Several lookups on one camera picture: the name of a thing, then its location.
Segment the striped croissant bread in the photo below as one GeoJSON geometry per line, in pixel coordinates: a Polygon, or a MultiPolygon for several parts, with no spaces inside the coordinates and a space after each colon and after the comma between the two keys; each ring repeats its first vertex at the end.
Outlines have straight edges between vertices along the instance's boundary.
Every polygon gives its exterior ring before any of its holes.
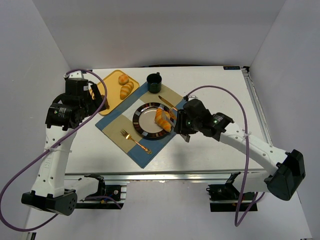
{"type": "Polygon", "coordinates": [[[154,122],[166,132],[171,132],[172,125],[167,118],[170,118],[170,114],[167,111],[162,110],[161,108],[156,110],[154,122]]]}

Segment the brown chocolate bread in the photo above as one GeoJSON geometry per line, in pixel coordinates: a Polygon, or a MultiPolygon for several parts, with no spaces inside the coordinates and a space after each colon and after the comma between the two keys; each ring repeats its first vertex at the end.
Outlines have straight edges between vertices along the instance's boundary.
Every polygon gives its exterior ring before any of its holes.
{"type": "Polygon", "coordinates": [[[104,102],[104,106],[105,108],[108,110],[110,108],[110,105],[109,105],[109,102],[108,100],[106,99],[105,102],[104,102]]]}

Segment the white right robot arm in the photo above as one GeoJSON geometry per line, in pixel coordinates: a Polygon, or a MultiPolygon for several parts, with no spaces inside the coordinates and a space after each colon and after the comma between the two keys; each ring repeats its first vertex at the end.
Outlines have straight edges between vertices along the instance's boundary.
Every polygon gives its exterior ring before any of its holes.
{"type": "Polygon", "coordinates": [[[253,183],[247,183],[249,192],[267,191],[275,197],[289,201],[306,176],[304,156],[294,149],[291,152],[274,147],[252,134],[245,133],[229,116],[215,114],[198,99],[187,101],[177,111],[174,132],[183,136],[186,142],[190,135],[197,132],[218,142],[248,154],[265,170],[265,174],[253,177],[253,183]]]}

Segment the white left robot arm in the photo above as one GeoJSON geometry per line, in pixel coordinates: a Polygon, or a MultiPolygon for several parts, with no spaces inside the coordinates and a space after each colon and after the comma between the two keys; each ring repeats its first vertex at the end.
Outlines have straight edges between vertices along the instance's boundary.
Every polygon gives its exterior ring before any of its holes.
{"type": "Polygon", "coordinates": [[[65,172],[72,142],[72,132],[87,117],[93,115],[103,101],[98,87],[84,78],[67,78],[65,92],[57,96],[48,109],[45,149],[48,154],[42,162],[31,191],[23,193],[22,204],[32,208],[69,216],[78,201],[86,197],[101,196],[106,192],[104,178],[97,174],[86,174],[76,183],[65,187],[65,172]]]}

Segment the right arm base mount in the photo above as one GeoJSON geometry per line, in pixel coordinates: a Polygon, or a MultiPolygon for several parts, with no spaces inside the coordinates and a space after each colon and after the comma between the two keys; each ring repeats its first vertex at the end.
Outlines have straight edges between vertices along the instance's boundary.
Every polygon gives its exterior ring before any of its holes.
{"type": "MultiPolygon", "coordinates": [[[[211,212],[235,212],[237,208],[240,190],[237,190],[233,183],[241,173],[235,172],[230,175],[224,184],[209,184],[206,191],[210,200],[211,212]]],[[[239,211],[244,212],[253,200],[255,193],[247,192],[242,196],[239,211]]],[[[257,212],[257,204],[254,203],[249,212],[257,212]]]]}

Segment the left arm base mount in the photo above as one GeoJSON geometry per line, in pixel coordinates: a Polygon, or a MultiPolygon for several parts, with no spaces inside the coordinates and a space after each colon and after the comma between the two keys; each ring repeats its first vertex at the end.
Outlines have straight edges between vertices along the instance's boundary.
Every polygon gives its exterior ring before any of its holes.
{"type": "Polygon", "coordinates": [[[126,199],[126,186],[119,184],[106,184],[103,176],[86,174],[85,178],[98,180],[96,193],[87,196],[76,204],[76,209],[88,210],[120,210],[126,199]]]}

